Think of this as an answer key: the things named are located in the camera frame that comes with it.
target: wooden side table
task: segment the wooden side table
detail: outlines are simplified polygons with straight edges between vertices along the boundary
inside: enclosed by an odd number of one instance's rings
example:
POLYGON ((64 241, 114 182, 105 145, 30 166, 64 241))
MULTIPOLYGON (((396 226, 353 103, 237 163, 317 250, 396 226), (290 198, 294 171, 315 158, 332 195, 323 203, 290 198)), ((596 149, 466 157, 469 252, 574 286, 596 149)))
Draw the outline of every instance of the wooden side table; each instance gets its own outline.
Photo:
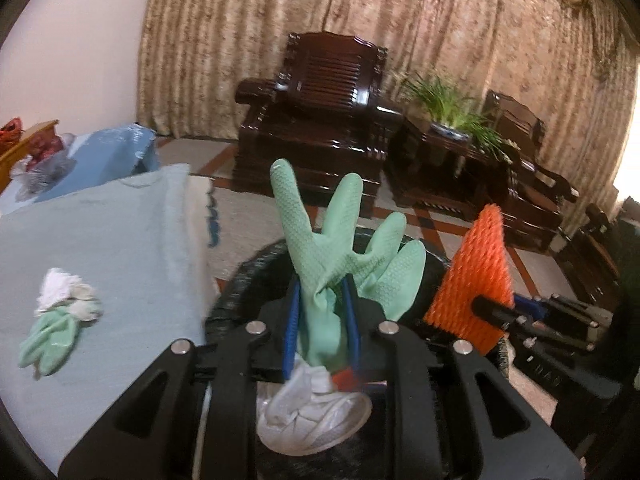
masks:
POLYGON ((478 184, 462 169, 467 160, 488 166, 497 161, 470 144, 447 139, 431 129, 431 123, 405 118, 389 143, 385 173, 400 207, 424 203, 454 211, 467 221, 478 215, 478 184))

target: trash bin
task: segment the trash bin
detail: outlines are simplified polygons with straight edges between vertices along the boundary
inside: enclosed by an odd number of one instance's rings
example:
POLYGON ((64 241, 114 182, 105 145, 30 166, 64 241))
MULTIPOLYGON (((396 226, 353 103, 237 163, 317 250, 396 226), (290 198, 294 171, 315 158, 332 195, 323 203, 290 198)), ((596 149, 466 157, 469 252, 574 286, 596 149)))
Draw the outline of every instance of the trash bin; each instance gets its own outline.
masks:
MULTIPOLYGON (((363 253, 373 229, 357 228, 353 247, 363 253)), ((405 236, 402 245, 411 241, 405 236)), ((412 307, 399 322, 431 342, 446 345, 455 336, 422 323, 422 317, 449 267, 449 260, 428 242, 422 283, 412 307)), ((286 295, 294 273, 287 243, 279 240, 260 250, 251 260, 240 265, 226 284, 206 321, 207 342, 214 343, 230 330, 258 316, 261 306, 286 295)), ((508 358, 506 343, 500 340, 487 357, 506 376, 508 358)), ((347 441, 326 451, 303 457, 278 454, 256 439, 256 467, 264 480, 373 480, 385 477, 385 387, 367 390, 373 409, 367 423, 347 441)))

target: dark wooden chair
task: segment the dark wooden chair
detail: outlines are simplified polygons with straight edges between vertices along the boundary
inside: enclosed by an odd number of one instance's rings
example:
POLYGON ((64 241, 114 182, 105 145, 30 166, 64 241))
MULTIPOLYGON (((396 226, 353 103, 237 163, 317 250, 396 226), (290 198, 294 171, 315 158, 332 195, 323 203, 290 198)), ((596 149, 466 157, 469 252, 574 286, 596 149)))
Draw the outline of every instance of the dark wooden chair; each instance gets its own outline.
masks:
POLYGON ((593 203, 585 213, 589 221, 556 255, 556 261, 579 300, 613 312, 622 300, 620 271, 614 259, 620 252, 617 222, 609 222, 593 203))
POLYGON ((341 178, 364 181, 361 214, 371 216, 388 140, 402 123, 380 97, 386 49, 330 32, 289 35, 276 80, 245 79, 233 189, 271 195, 269 168, 286 158, 305 203, 328 204, 341 178))
POLYGON ((512 164, 484 171, 486 193, 479 196, 502 209, 507 243, 545 252, 562 222, 563 200, 575 203, 578 192, 564 177, 536 162, 545 125, 531 110, 510 96, 489 91, 482 111, 500 136, 518 149, 505 145, 512 164))

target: blue gripper pad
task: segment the blue gripper pad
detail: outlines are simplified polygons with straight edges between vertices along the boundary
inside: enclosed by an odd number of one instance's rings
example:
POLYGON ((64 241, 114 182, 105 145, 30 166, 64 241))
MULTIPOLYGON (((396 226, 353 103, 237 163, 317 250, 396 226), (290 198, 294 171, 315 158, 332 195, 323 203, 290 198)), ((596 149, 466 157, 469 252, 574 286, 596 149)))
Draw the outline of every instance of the blue gripper pad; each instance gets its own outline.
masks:
POLYGON ((342 302, 344 304, 344 320, 347 325, 347 341, 349 348, 349 366, 351 370, 358 370, 360 362, 360 333, 358 332, 358 324, 356 323, 356 315, 353 311, 353 301, 347 278, 343 278, 342 282, 342 302))
POLYGON ((513 301, 517 311, 523 314, 529 314, 535 321, 545 319, 547 310, 542 301, 530 300, 519 294, 513 295, 513 301))
POLYGON ((284 345, 282 352, 282 373, 286 381, 291 377, 293 365, 296 360, 296 348, 298 346, 298 324, 300 323, 300 280, 296 280, 293 294, 290 299, 289 317, 284 333, 284 345))

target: light blue towel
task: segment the light blue towel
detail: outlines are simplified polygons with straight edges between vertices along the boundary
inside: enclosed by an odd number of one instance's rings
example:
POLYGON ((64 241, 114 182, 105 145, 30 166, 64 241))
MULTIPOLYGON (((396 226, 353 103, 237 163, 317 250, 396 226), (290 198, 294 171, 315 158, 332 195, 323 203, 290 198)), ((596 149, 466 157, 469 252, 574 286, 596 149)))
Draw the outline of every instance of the light blue towel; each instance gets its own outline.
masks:
POLYGON ((204 342, 205 301, 184 212, 188 179, 186 164, 167 166, 0 219, 0 397, 54 473, 172 340, 204 342), (33 367, 18 368, 18 349, 51 267, 94 286, 104 315, 57 373, 37 378, 33 367))

